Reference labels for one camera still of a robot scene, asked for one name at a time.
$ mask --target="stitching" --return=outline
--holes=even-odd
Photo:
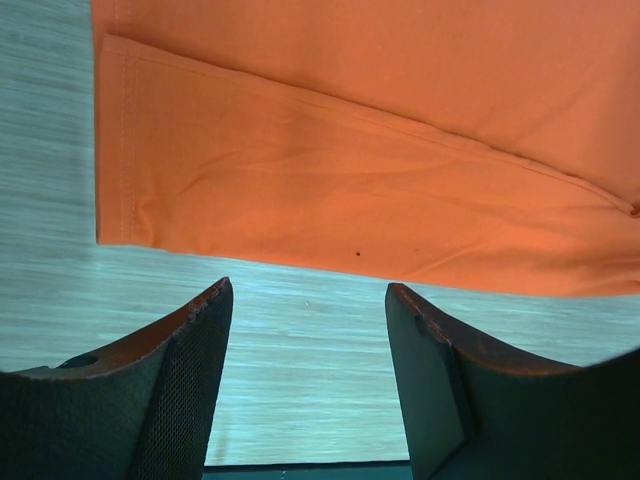
[[[110,53],[112,53],[113,55],[123,56],[123,54],[121,54],[121,53],[119,53],[117,51],[110,51]],[[206,66],[215,67],[215,65],[212,65],[212,64],[209,64],[209,63],[206,63],[206,62],[200,62],[198,60],[193,60],[193,59],[190,59],[188,57],[183,57],[183,58],[187,58],[190,61],[203,63]],[[242,82],[234,82],[233,80],[230,80],[230,79],[227,79],[227,78],[219,77],[219,76],[216,76],[216,75],[211,75],[211,74],[208,74],[208,73],[199,72],[199,71],[197,71],[195,69],[188,68],[188,67],[187,68],[180,67],[180,66],[172,65],[170,63],[165,63],[165,62],[157,61],[157,60],[151,60],[151,59],[147,59],[147,58],[140,58],[139,60],[140,60],[140,62],[145,62],[145,63],[149,63],[149,64],[152,64],[152,65],[160,65],[160,66],[163,66],[163,67],[166,67],[166,68],[169,68],[169,69],[190,73],[192,75],[198,75],[198,76],[202,76],[202,77],[206,77],[206,78],[213,78],[213,79],[216,79],[218,81],[222,81],[222,82],[225,82],[227,84],[234,85],[236,87],[240,87],[240,88],[242,88],[244,90],[248,90],[248,91],[251,91],[251,92],[255,92],[255,93],[259,93],[259,94],[268,96],[270,98],[284,98],[284,99],[287,99],[287,100],[294,100],[294,101],[296,101],[298,103],[301,103],[303,105],[309,105],[309,106],[312,106],[312,107],[315,107],[315,108],[319,108],[319,109],[328,110],[328,111],[331,111],[331,112],[340,113],[340,114],[345,115],[347,117],[351,117],[351,118],[357,119],[357,120],[359,120],[361,122],[369,123],[371,125],[376,125],[377,127],[384,128],[386,130],[390,130],[390,131],[393,131],[393,132],[396,132],[396,133],[407,135],[409,137],[413,137],[413,138],[422,140],[422,141],[427,142],[427,143],[432,144],[432,145],[437,145],[439,147],[444,147],[444,148],[447,148],[447,149],[450,149],[450,150],[453,150],[453,151],[467,152],[467,150],[461,149],[460,147],[456,147],[456,146],[453,146],[453,145],[448,145],[447,143],[443,143],[443,142],[439,142],[439,141],[436,141],[436,140],[432,140],[430,138],[426,138],[426,137],[424,137],[422,135],[415,134],[413,132],[404,131],[403,129],[400,129],[400,128],[395,128],[395,127],[391,127],[389,125],[381,124],[379,122],[376,122],[376,121],[373,121],[373,120],[369,120],[367,118],[363,118],[363,117],[361,117],[361,116],[359,116],[357,114],[353,114],[353,113],[350,113],[350,112],[345,112],[345,111],[343,111],[341,109],[334,109],[334,108],[330,108],[330,107],[327,107],[327,106],[324,106],[324,105],[318,105],[318,104],[316,104],[316,103],[314,103],[313,101],[310,101],[310,100],[306,100],[306,99],[302,99],[302,98],[296,98],[296,97],[288,97],[288,96],[285,96],[285,95],[282,95],[282,94],[279,94],[279,93],[271,92],[271,91],[268,91],[268,90],[263,90],[263,89],[256,88],[256,87],[253,87],[253,86],[248,86],[248,85],[245,85]],[[238,72],[238,71],[234,71],[234,70],[229,70],[229,71],[234,72],[234,73],[244,73],[244,72]],[[304,90],[304,89],[302,89],[300,87],[294,87],[294,86],[283,84],[283,83],[280,83],[280,85],[285,85],[285,86],[288,86],[288,87],[296,89],[296,90]],[[321,93],[318,93],[318,92],[313,92],[313,91],[310,91],[310,92],[318,94],[318,95],[324,95],[324,94],[321,94]],[[360,105],[360,104],[357,104],[357,103],[354,103],[354,102],[349,102],[349,103],[352,103],[354,105],[358,105],[358,106],[363,107],[363,108],[371,109],[371,107]],[[422,124],[422,122],[418,122],[416,120],[411,120],[411,119],[406,119],[406,120]],[[423,124],[423,125],[426,125],[426,126],[428,126],[430,128],[434,128],[438,132],[442,132],[442,133],[449,134],[449,135],[455,135],[455,134],[451,134],[451,133],[445,132],[443,130],[439,130],[436,127],[433,127],[433,126],[431,126],[429,124],[426,124],[426,123]],[[573,185],[575,187],[578,187],[578,188],[581,188],[583,190],[586,190],[586,191],[588,191],[588,192],[590,192],[590,193],[602,198],[603,200],[607,201],[609,204],[611,204],[616,209],[622,211],[623,213],[625,213],[627,215],[629,215],[629,214],[633,215],[634,208],[633,208],[633,206],[629,205],[629,203],[627,201],[617,197],[616,195],[614,195],[614,194],[612,194],[610,192],[607,192],[606,190],[603,190],[601,187],[598,187],[597,185],[591,184],[591,182],[589,182],[588,180],[582,179],[580,177],[575,177],[575,176],[572,176],[572,175],[567,174],[567,173],[563,173],[563,172],[561,172],[559,170],[554,170],[552,167],[548,167],[548,166],[546,166],[546,165],[544,165],[542,163],[537,162],[536,160],[532,160],[532,159],[525,158],[525,157],[519,157],[519,156],[517,156],[515,154],[512,154],[512,153],[509,153],[509,152],[502,152],[500,150],[496,150],[496,149],[494,149],[492,147],[489,147],[489,146],[483,144],[482,142],[478,142],[477,140],[473,140],[471,138],[467,138],[467,137],[461,137],[461,138],[465,138],[466,140],[479,143],[480,145],[483,145],[483,146],[485,146],[485,147],[487,147],[487,148],[489,148],[491,150],[494,150],[496,153],[499,153],[499,154],[502,154],[502,155],[506,154],[506,155],[514,156],[517,159],[519,159],[520,161],[503,159],[503,158],[499,158],[499,157],[496,157],[496,156],[493,156],[493,155],[490,155],[490,154],[480,153],[480,152],[477,152],[477,153],[474,154],[474,156],[478,157],[478,159],[482,159],[482,160],[485,160],[485,161],[486,160],[490,160],[490,161],[497,161],[497,162],[500,162],[500,163],[506,163],[506,164],[514,166],[514,167],[522,168],[524,170],[528,170],[528,171],[537,173],[539,175],[543,175],[543,176],[546,176],[546,177],[553,178],[553,179],[555,179],[555,180],[557,180],[559,182],[563,182],[563,183],[568,184],[568,185]],[[550,170],[552,170],[552,172],[545,172],[545,171],[542,170],[543,168],[544,169],[550,169]]]
[[[133,80],[133,125],[131,126],[131,135],[133,135],[133,144],[131,147],[131,162],[129,164],[129,175],[131,177],[131,231],[129,232],[129,242],[133,241],[133,234],[135,229],[135,199],[136,199],[136,184],[134,179],[134,169],[136,166],[136,126],[138,125],[138,65],[140,54],[140,46],[136,51],[136,61],[135,61],[135,74]]]
[[[118,13],[118,0],[115,2],[115,17],[116,17],[116,31],[120,31],[119,28],[119,13]],[[124,237],[124,100],[125,100],[125,86],[127,80],[127,51],[123,55],[124,60],[122,62],[122,101],[120,102],[120,239]]]
[[[131,0],[127,1],[127,16],[129,33],[132,31],[132,15],[131,15]],[[136,198],[136,184],[135,184],[135,163],[136,163],[136,125],[138,124],[138,71],[140,64],[140,44],[137,44],[134,63],[134,80],[133,80],[133,125],[131,126],[132,145],[131,145],[131,159],[129,161],[129,181],[130,181],[130,203],[131,211],[129,212],[129,243],[133,243],[133,236],[135,233],[135,198]]]

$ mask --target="folded fabric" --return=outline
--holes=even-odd
[[[607,5],[94,0],[98,241],[640,293],[640,8]]]

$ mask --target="mesh material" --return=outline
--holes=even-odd
[[[223,286],[170,340],[129,479],[202,477],[232,303]]]

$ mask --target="seam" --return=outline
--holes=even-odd
[[[115,1],[115,21],[116,31],[120,31],[120,18],[119,18],[119,2]],[[124,210],[125,210],[125,196],[124,196],[124,103],[126,95],[127,84],[127,59],[128,55],[122,55],[124,60],[122,62],[122,99],[120,101],[120,240],[124,238]]]
[[[124,56],[122,53],[119,53],[119,52],[114,51],[114,50],[108,50],[108,51],[109,51],[109,53],[111,53],[113,55]],[[170,52],[165,52],[163,50],[159,50],[159,51],[161,51],[163,53],[166,53],[168,55],[171,55],[171,56],[177,56],[179,58],[186,59],[188,61],[198,62],[198,63],[201,63],[204,66],[214,67],[214,68],[222,68],[222,67],[217,67],[217,66],[215,66],[213,64],[209,64],[209,63],[206,63],[206,62],[202,62],[202,61],[199,61],[199,60],[194,60],[194,59],[191,59],[189,57],[183,57],[183,56],[180,56],[180,55],[175,55],[175,54],[172,54]],[[139,58],[139,61],[140,62],[146,62],[146,63],[153,64],[153,65],[160,65],[160,66],[163,66],[163,67],[166,67],[166,68],[169,68],[169,69],[173,69],[173,70],[177,70],[177,71],[181,71],[181,72],[186,72],[186,73],[190,73],[190,74],[193,74],[193,75],[199,75],[199,76],[206,77],[206,78],[213,78],[213,79],[225,82],[227,84],[234,85],[236,87],[242,88],[244,90],[248,90],[248,91],[252,91],[252,92],[263,94],[263,95],[268,96],[270,98],[282,98],[282,99],[286,99],[286,100],[289,100],[289,101],[293,100],[293,101],[298,102],[298,103],[303,104],[303,105],[312,106],[312,107],[319,108],[319,109],[322,109],[322,110],[327,110],[327,111],[330,111],[330,112],[336,112],[336,113],[339,113],[341,115],[345,115],[347,117],[357,119],[357,120],[359,120],[361,122],[365,122],[365,123],[368,123],[368,124],[371,124],[371,125],[375,125],[377,127],[384,128],[386,130],[390,130],[390,131],[393,131],[393,132],[396,132],[396,133],[401,133],[403,135],[407,135],[409,137],[413,137],[413,138],[422,140],[422,141],[427,142],[427,143],[432,144],[432,145],[437,145],[439,147],[446,148],[446,149],[449,149],[449,150],[452,150],[452,151],[456,151],[456,152],[469,153],[468,150],[465,150],[465,149],[462,149],[462,148],[459,148],[459,147],[455,147],[455,146],[452,146],[452,145],[448,145],[446,143],[438,142],[438,141],[435,141],[435,140],[430,139],[430,138],[425,138],[422,135],[411,133],[411,132],[405,131],[405,130],[400,129],[400,128],[394,128],[394,127],[391,127],[389,125],[381,124],[381,123],[378,123],[378,122],[375,122],[375,121],[372,121],[372,120],[369,120],[369,119],[366,119],[366,118],[362,118],[361,116],[355,115],[355,114],[350,113],[350,112],[344,112],[344,111],[339,110],[339,109],[329,108],[329,107],[324,106],[324,105],[318,105],[318,104],[313,103],[313,102],[311,102],[309,100],[303,100],[303,99],[296,98],[296,97],[289,97],[289,96],[286,96],[286,95],[273,93],[273,92],[270,92],[270,91],[267,91],[267,90],[262,90],[262,89],[259,89],[259,88],[247,86],[247,85],[244,85],[243,83],[234,82],[232,80],[229,80],[229,79],[226,79],[226,78],[222,78],[222,77],[219,77],[219,76],[216,76],[216,75],[211,75],[211,74],[207,74],[207,73],[198,72],[198,71],[196,71],[194,69],[184,68],[184,67],[172,65],[172,64],[161,62],[161,61],[157,61],[157,60],[151,60],[151,59],[147,59],[147,58]],[[318,93],[318,92],[314,92],[313,90],[305,90],[305,89],[300,88],[300,87],[287,85],[287,84],[284,84],[284,83],[281,83],[281,82],[275,82],[275,81],[272,81],[272,80],[268,80],[268,79],[265,79],[265,78],[261,78],[261,77],[252,75],[250,73],[245,73],[245,72],[236,71],[236,70],[229,70],[229,69],[225,69],[225,70],[228,70],[229,72],[233,72],[233,73],[252,76],[252,77],[258,78],[258,79],[260,79],[262,81],[271,82],[271,83],[274,83],[274,84],[277,84],[277,85],[286,86],[286,87],[289,87],[291,89],[307,91],[309,93],[317,94],[317,95],[324,95],[324,94],[321,94],[321,93]],[[340,100],[340,101],[348,102],[348,100],[341,100],[338,97],[331,97],[330,95],[326,95],[326,96],[329,97],[329,98],[332,98],[334,100]],[[393,115],[395,117],[405,119],[404,117],[401,117],[401,116],[398,116],[398,115],[394,115],[393,113],[384,112],[383,110],[376,110],[376,109],[374,109],[372,107],[367,107],[365,105],[360,105],[360,104],[355,103],[355,102],[348,102],[348,103],[351,103],[353,105],[357,105],[357,106],[359,106],[361,108],[367,108],[367,109],[374,110],[376,112],[387,113],[388,115]],[[522,168],[524,170],[531,171],[533,173],[537,173],[537,174],[544,175],[544,176],[549,177],[549,178],[553,178],[553,179],[558,180],[560,182],[563,182],[565,184],[573,185],[575,187],[581,188],[581,189],[586,190],[586,191],[588,191],[588,192],[590,192],[590,193],[592,193],[594,195],[597,195],[598,197],[600,197],[603,200],[607,201],[613,207],[615,207],[616,209],[622,211],[626,215],[630,215],[630,216],[634,215],[635,209],[634,209],[634,207],[632,205],[630,205],[625,200],[617,197],[613,193],[609,193],[606,190],[603,190],[601,187],[598,187],[597,185],[591,184],[588,180],[582,179],[580,177],[572,176],[570,174],[563,173],[563,172],[561,172],[559,170],[555,171],[552,167],[548,167],[548,166],[546,166],[546,165],[544,165],[542,163],[540,163],[539,166],[538,166],[536,164],[539,163],[539,162],[536,162],[535,160],[532,160],[532,159],[529,159],[529,158],[525,158],[525,157],[520,157],[520,156],[515,155],[513,153],[502,152],[500,150],[496,150],[493,147],[490,147],[490,146],[488,146],[488,145],[486,145],[486,144],[484,144],[482,142],[479,142],[478,140],[474,140],[474,139],[469,138],[469,137],[464,137],[462,135],[456,135],[456,134],[452,134],[452,133],[449,133],[449,132],[445,132],[444,130],[440,130],[437,127],[434,127],[434,126],[429,125],[427,123],[418,122],[417,120],[411,120],[411,119],[405,119],[405,120],[411,121],[411,122],[416,122],[417,124],[424,125],[424,126],[427,126],[429,128],[433,128],[437,132],[445,134],[445,135],[453,135],[453,136],[456,136],[456,137],[459,137],[459,138],[463,138],[463,139],[465,139],[467,141],[475,142],[478,145],[481,145],[481,146],[483,146],[483,147],[485,147],[487,149],[493,150],[496,153],[499,153],[501,155],[510,155],[510,156],[515,157],[516,159],[520,159],[521,162],[532,163],[533,165],[524,165],[524,164],[522,164],[522,163],[520,163],[518,161],[498,158],[496,156],[488,155],[488,154],[485,154],[485,153],[482,153],[482,152],[478,152],[478,153],[474,153],[473,154],[474,157],[481,158],[483,160],[501,162],[501,163],[504,163],[504,164],[507,164],[507,165],[511,165],[511,166],[514,166],[514,167],[519,167],[519,168]],[[553,172],[545,172],[545,171],[541,170],[542,168],[550,169],[550,170],[554,170],[554,171]]]
[[[136,200],[136,183],[135,183],[135,167],[136,167],[136,139],[137,132],[136,127],[138,125],[138,68],[139,61],[139,50],[136,52],[136,60],[134,64],[134,80],[133,80],[133,125],[131,126],[131,135],[132,135],[132,146],[131,146],[131,162],[129,163],[129,176],[131,178],[131,219],[130,219],[130,231],[129,231],[129,242],[133,242],[133,237],[135,233],[135,200]]]

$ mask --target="orange fabric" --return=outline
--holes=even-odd
[[[634,0],[94,0],[93,16],[100,243],[640,293]]]

